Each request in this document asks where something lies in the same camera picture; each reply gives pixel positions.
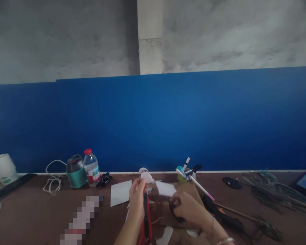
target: white cup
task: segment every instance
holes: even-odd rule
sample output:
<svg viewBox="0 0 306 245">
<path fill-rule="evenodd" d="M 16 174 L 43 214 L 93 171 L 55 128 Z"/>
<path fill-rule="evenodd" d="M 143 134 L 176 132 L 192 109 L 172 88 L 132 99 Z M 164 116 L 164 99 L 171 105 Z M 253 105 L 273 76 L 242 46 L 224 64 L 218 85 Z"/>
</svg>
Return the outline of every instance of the white cup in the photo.
<svg viewBox="0 0 306 245">
<path fill-rule="evenodd" d="M 0 155 L 0 182 L 8 185 L 18 179 L 16 167 L 9 154 Z"/>
</svg>

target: water bottle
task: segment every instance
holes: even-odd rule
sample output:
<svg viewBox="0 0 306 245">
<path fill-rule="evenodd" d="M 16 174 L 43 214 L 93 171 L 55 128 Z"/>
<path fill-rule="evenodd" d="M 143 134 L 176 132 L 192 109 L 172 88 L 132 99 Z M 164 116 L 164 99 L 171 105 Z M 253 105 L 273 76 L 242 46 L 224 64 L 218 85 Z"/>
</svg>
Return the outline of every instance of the water bottle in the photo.
<svg viewBox="0 0 306 245">
<path fill-rule="evenodd" d="M 85 150 L 84 153 L 84 169 L 88 179 L 88 184 L 90 187 L 95 187 L 101 177 L 98 160 L 92 153 L 91 149 Z"/>
</svg>

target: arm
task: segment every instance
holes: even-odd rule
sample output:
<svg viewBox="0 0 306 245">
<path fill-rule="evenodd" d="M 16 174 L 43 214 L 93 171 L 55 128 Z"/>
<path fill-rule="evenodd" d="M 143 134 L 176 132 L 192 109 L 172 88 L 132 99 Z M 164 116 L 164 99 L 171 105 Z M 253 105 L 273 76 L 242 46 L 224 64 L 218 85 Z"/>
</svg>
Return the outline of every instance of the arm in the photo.
<svg viewBox="0 0 306 245">
<path fill-rule="evenodd" d="M 200 226 L 208 234 L 213 234 L 212 244 L 218 244 L 229 237 L 220 223 L 188 193 L 175 193 L 170 201 L 175 202 L 177 205 L 174 209 L 176 216 L 183 217 L 185 220 Z M 225 242 L 222 244 L 234 245 L 233 242 Z"/>
<path fill-rule="evenodd" d="M 129 190 L 129 214 L 114 245 L 135 245 L 144 219 L 145 179 L 134 180 Z"/>
</svg>

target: green thermos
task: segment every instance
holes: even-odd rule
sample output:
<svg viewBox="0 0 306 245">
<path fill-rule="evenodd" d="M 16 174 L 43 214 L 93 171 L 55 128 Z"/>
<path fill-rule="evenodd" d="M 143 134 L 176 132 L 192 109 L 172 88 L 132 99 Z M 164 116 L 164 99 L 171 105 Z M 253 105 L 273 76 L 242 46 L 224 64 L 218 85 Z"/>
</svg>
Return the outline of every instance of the green thermos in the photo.
<svg viewBox="0 0 306 245">
<path fill-rule="evenodd" d="M 87 183 L 87 176 L 81 155 L 73 155 L 67 161 L 66 174 L 70 187 L 78 189 Z"/>
</svg>

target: left hand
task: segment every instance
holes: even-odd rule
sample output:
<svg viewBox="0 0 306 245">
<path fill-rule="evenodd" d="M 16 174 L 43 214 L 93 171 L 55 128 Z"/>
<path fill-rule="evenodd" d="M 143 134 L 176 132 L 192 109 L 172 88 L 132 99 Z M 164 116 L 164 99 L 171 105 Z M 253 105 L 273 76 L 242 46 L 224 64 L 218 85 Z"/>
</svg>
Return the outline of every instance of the left hand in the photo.
<svg viewBox="0 0 306 245">
<path fill-rule="evenodd" d="M 144 219 L 144 197 L 143 193 L 146 192 L 145 179 L 137 178 L 134 180 L 132 187 L 129 190 L 129 214 L 128 219 L 132 222 L 142 223 Z"/>
</svg>

